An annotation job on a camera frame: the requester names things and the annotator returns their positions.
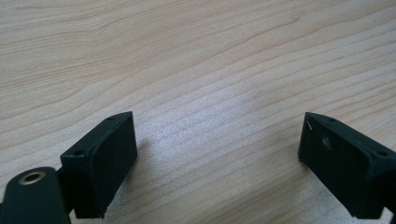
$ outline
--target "wood grain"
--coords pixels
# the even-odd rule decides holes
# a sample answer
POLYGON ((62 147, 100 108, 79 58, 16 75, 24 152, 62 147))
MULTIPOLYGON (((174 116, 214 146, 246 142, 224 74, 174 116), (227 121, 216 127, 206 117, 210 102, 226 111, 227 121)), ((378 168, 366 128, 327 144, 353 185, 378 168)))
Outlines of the wood grain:
POLYGON ((3 0, 0 78, 0 192, 134 111, 138 163, 74 223, 389 222, 351 217, 297 149, 305 111, 396 148, 393 0, 3 0))

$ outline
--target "black plastic part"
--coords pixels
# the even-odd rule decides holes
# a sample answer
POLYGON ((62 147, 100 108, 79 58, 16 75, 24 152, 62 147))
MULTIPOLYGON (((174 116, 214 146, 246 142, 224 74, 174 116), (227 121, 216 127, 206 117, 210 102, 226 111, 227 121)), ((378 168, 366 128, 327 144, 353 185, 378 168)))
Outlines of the black plastic part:
POLYGON ((74 193, 73 193, 72 183, 70 180, 66 179, 63 167, 61 167, 61 169, 59 169, 57 173, 58 173, 58 180, 61 185, 62 195, 64 196, 64 209, 65 212, 69 214, 74 208, 73 205, 74 193))
POLYGON ((62 154, 59 173, 78 218, 105 216, 136 157, 132 112, 105 119, 62 154))
POLYGON ((393 210, 394 151, 336 119, 306 113, 298 155, 353 217, 393 210))
POLYGON ((70 223, 56 171, 35 168, 12 178, 6 188, 0 222, 70 223))

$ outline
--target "wooden table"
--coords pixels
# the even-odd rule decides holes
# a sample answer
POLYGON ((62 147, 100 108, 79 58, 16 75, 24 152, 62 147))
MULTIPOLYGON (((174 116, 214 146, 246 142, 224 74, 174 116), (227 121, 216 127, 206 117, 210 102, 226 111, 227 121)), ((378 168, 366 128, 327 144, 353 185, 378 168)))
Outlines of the wooden table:
POLYGON ((137 164, 74 223, 390 220, 351 217, 297 150, 305 111, 396 148, 394 0, 4 0, 0 80, 0 201, 132 110, 137 164))

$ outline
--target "black component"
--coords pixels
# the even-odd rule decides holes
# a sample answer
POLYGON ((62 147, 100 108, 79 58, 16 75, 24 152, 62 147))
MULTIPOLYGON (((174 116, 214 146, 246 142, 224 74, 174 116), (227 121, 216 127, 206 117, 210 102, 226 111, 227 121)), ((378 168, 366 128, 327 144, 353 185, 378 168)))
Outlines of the black component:
POLYGON ((396 212, 396 153, 346 126, 306 113, 298 152, 353 217, 380 218, 396 212))
POLYGON ((41 167, 8 182, 0 223, 69 223, 104 217, 137 157, 132 112, 109 117, 62 156, 63 167, 41 167))
POLYGON ((35 168, 12 178, 2 206, 2 223, 70 223, 56 171, 35 168))
POLYGON ((62 154, 76 216, 104 217, 136 157, 131 113, 105 119, 62 154))

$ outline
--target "mounting hole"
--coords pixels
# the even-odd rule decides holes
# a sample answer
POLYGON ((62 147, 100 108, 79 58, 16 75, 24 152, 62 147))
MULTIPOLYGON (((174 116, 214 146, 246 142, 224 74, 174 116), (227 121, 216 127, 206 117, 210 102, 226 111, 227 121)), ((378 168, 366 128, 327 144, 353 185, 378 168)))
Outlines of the mounting hole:
POLYGON ((84 150, 77 150, 77 151, 75 151, 75 156, 81 156, 81 155, 84 155, 84 153, 85 153, 85 151, 84 150))
POLYGON ((377 151, 376 153, 377 153, 378 155, 380 155, 380 156, 388 156, 388 152, 377 151))
POLYGON ((32 173, 22 177, 20 179, 20 184, 21 185, 34 184, 35 182, 37 182, 37 181, 41 180, 42 178, 44 178, 45 175, 46 175, 46 173, 42 172, 42 171, 32 172, 32 173))

